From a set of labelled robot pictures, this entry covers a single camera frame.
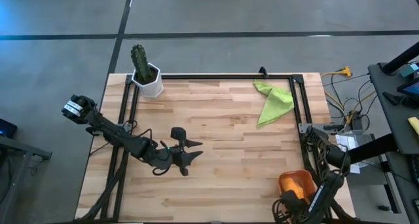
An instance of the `concrete floor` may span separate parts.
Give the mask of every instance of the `concrete floor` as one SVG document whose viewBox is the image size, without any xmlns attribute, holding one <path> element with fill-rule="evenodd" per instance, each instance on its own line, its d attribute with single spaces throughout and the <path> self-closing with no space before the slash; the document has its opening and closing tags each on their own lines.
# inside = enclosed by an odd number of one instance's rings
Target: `concrete floor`
<svg viewBox="0 0 419 224">
<path fill-rule="evenodd" d="M 118 33 L 126 0 L 0 0 L 2 35 Z M 419 30 L 415 0 L 132 0 L 125 33 L 215 31 Z M 386 62 L 419 36 L 277 37 L 123 40 L 115 72 L 132 72 L 129 49 L 141 43 L 166 73 L 329 72 L 346 65 L 356 75 Z M 72 94 L 100 102 L 115 39 L 0 41 L 0 118 L 17 124 L 16 138 L 54 152 L 38 174 L 27 176 L 13 223 L 73 218 L 92 138 L 61 116 Z M 336 81 L 344 77 L 335 77 Z M 336 84 L 342 99 L 357 96 L 368 77 Z M 325 77 L 325 84 L 330 78 Z M 338 112 L 330 108 L 332 116 Z M 390 130 L 377 101 L 368 132 Z M 387 204 L 379 186 L 350 184 L 358 217 L 408 223 Z"/>
</svg>

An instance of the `black metal frame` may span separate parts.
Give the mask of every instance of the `black metal frame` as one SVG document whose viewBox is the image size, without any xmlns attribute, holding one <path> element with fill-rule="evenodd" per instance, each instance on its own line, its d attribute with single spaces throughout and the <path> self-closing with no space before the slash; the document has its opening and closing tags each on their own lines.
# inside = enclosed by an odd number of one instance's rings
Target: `black metal frame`
<svg viewBox="0 0 419 224">
<path fill-rule="evenodd" d="M 310 108 L 308 105 L 308 98 L 306 94 L 306 89 L 304 85 L 304 78 L 302 75 L 283 75 L 283 74 L 269 74 L 266 72 L 264 67 L 261 67 L 259 73 L 255 74 L 241 74 L 241 73 L 233 73 L 233 74 L 184 74 L 184 75 L 162 75 L 163 79 L 283 79 L 289 81 L 289 87 L 290 91 L 292 93 L 293 99 L 294 99 L 294 113 L 295 113 L 295 123 L 297 126 L 297 133 L 299 133 L 299 139 L 300 139 L 300 146 L 301 146 L 301 153 L 303 157 L 303 163 L 304 163 L 304 169 L 308 170 L 309 172 L 314 172 L 315 174 L 320 174 L 319 172 L 319 164 L 318 164 L 318 151 L 314 150 L 313 157 L 315 162 L 315 169 L 313 169 L 310 160 L 309 160 L 309 150 L 307 150 L 307 147 L 305 143 L 303 143 L 302 140 L 302 133 L 298 130 L 298 125 L 302 123 L 302 117 L 301 112 L 299 108 L 299 101 L 297 98 L 297 90 L 295 87 L 295 83 L 298 83 L 300 91 L 301 91 L 301 98 L 302 98 L 302 104 L 304 107 L 304 114 L 306 117 L 307 123 L 312 123 L 312 116 L 310 113 Z M 130 85 L 131 85 L 131 75 L 126 76 L 125 81 L 125 87 L 124 87 L 124 93 L 122 95 L 122 103 L 118 118 L 118 123 L 124 122 L 124 116 L 126 112 L 126 104 L 128 101 L 128 94 L 130 91 Z M 138 100 L 138 94 L 139 94 L 139 88 L 135 86 L 134 89 L 134 95 L 132 96 L 132 105 L 131 105 L 131 112 L 130 117 L 128 121 L 133 121 L 135 119 L 136 115 L 136 105 Z M 107 186 L 105 190 L 112 190 L 115 186 L 115 182 L 113 181 L 113 178 L 116 176 L 115 169 L 117 166 L 117 157 L 118 152 L 121 148 L 114 147 L 112 150 L 111 155 L 111 161 L 109 164 L 109 171 L 107 176 Z M 101 203 L 101 214 L 99 219 L 84 219 L 84 220 L 74 220 L 73 223 L 117 223 L 119 221 L 119 213 L 120 213 L 120 205 L 122 203 L 122 194 L 124 189 L 124 180 L 125 180 L 125 173 L 126 173 L 126 167 L 128 163 L 128 152 L 124 151 L 122 155 L 122 160 L 119 165 L 118 171 L 120 174 L 117 174 L 120 176 L 118 178 L 118 187 L 117 187 L 117 195 L 115 199 L 115 207 L 112 217 L 108 217 L 108 209 L 109 209 L 109 196 L 110 191 L 107 192 L 107 196 L 105 197 L 104 201 Z"/>
<path fill-rule="evenodd" d="M 9 220 L 9 215 L 11 214 L 11 208 L 16 203 L 18 196 L 18 190 L 22 185 L 25 178 L 25 171 L 29 168 L 29 164 L 34 155 L 40 156 L 42 160 L 50 160 L 52 156 L 51 151 L 45 151 L 43 149 L 36 148 L 31 145 L 26 145 L 20 143 L 16 140 L 0 136 L 0 149 L 6 149 L 7 151 L 12 151 L 18 153 L 22 156 L 22 161 L 17 167 L 12 175 L 11 186 L 8 188 L 6 197 L 1 204 L 2 210 L 0 214 L 0 224 L 6 224 Z"/>
</svg>

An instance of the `green cloth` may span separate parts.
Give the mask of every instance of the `green cloth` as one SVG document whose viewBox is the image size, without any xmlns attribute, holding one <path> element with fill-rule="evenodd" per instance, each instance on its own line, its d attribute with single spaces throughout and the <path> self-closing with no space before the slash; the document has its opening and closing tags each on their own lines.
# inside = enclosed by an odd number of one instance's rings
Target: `green cloth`
<svg viewBox="0 0 419 224">
<path fill-rule="evenodd" d="M 268 96 L 257 121 L 257 128 L 268 125 L 294 108 L 293 95 L 285 90 L 262 81 L 255 80 L 253 86 Z"/>
</svg>

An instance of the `black table leg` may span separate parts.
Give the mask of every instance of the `black table leg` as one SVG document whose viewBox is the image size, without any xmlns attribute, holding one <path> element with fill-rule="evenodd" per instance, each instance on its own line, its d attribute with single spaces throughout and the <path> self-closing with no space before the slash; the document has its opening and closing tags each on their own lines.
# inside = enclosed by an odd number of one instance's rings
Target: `black table leg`
<svg viewBox="0 0 419 224">
<path fill-rule="evenodd" d="M 397 151 L 397 146 L 393 134 L 387 134 L 365 145 L 349 150 L 349 156 L 351 164 L 354 164 L 391 151 Z"/>
</svg>

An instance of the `wooden table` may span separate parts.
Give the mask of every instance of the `wooden table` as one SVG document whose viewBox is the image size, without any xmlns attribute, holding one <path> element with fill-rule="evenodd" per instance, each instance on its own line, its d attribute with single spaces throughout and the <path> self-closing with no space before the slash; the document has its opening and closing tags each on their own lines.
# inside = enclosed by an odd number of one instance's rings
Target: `wooden table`
<svg viewBox="0 0 419 224">
<path fill-rule="evenodd" d="M 330 122 L 319 73 L 303 75 L 313 122 Z M 118 120 L 125 78 L 126 74 L 112 74 L 107 82 L 101 112 L 113 122 Z M 267 81 L 289 89 L 288 81 Z M 303 169 L 301 148 L 294 111 L 256 129 L 266 96 L 252 82 L 163 80 L 165 89 L 157 99 L 139 97 L 138 127 L 133 134 L 152 128 L 154 140 L 172 146 L 175 140 L 170 138 L 170 129 L 181 126 L 190 140 L 204 143 L 187 151 L 204 153 L 189 167 L 187 177 L 175 166 L 156 177 L 149 165 L 130 157 L 120 221 L 274 221 L 271 205 L 279 196 L 277 178 L 283 172 Z M 132 97 L 128 99 L 126 119 Z M 300 96 L 299 101 L 304 116 Z M 92 149 L 104 143 L 103 138 L 96 138 Z M 83 216 L 104 190 L 111 148 L 90 157 L 76 217 Z M 335 198 L 355 215 L 346 183 Z"/>
</svg>

